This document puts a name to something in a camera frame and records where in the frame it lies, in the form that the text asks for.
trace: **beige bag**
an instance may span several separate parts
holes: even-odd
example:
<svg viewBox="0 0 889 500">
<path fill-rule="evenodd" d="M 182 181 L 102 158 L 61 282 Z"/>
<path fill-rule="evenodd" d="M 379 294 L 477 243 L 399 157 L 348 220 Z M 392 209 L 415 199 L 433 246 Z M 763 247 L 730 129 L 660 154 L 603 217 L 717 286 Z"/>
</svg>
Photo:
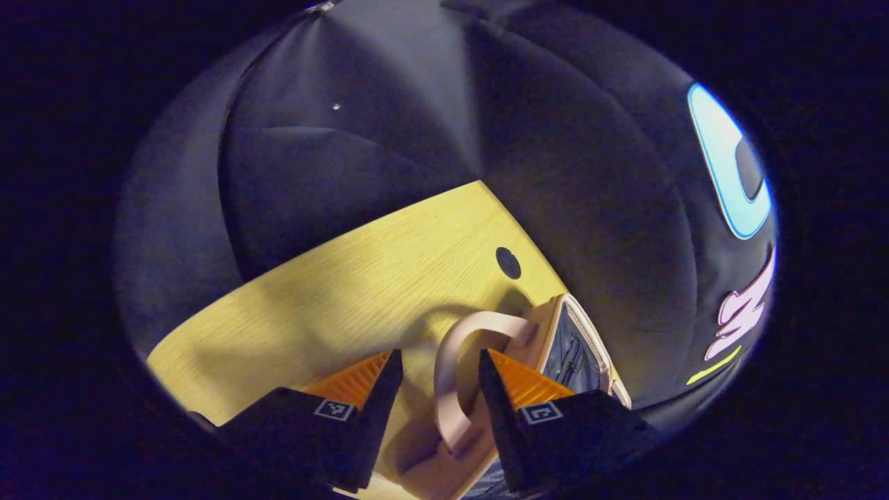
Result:
<svg viewBox="0 0 889 500">
<path fill-rule="evenodd" d="M 457 400 L 456 366 L 460 346 L 477 330 L 509 337 L 504 354 L 538 372 L 547 364 L 560 324 L 570 321 L 598 364 L 599 385 L 625 407 L 630 399 L 592 321 L 569 294 L 561 294 L 528 311 L 522 318 L 481 311 L 457 321 L 436 355 L 436 425 L 441 434 L 436 453 L 402 477 L 402 486 L 422 500 L 461 498 L 485 474 L 497 457 L 485 398 L 479 394 L 469 415 Z"/>
</svg>

